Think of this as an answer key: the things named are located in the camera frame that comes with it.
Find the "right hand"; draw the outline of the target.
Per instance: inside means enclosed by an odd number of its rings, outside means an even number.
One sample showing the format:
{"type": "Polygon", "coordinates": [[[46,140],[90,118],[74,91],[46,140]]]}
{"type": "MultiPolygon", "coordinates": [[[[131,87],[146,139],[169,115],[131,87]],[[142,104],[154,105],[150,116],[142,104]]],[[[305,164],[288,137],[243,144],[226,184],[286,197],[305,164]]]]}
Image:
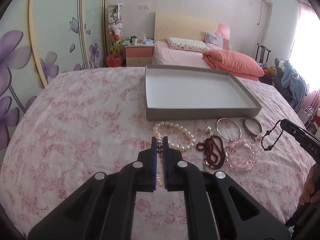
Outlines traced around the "right hand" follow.
{"type": "Polygon", "coordinates": [[[313,182],[313,174],[314,174],[315,166],[316,165],[313,165],[309,170],[309,174],[303,186],[303,191],[299,197],[299,205],[304,205],[305,203],[309,203],[311,200],[311,195],[315,190],[315,183],[313,182]]]}

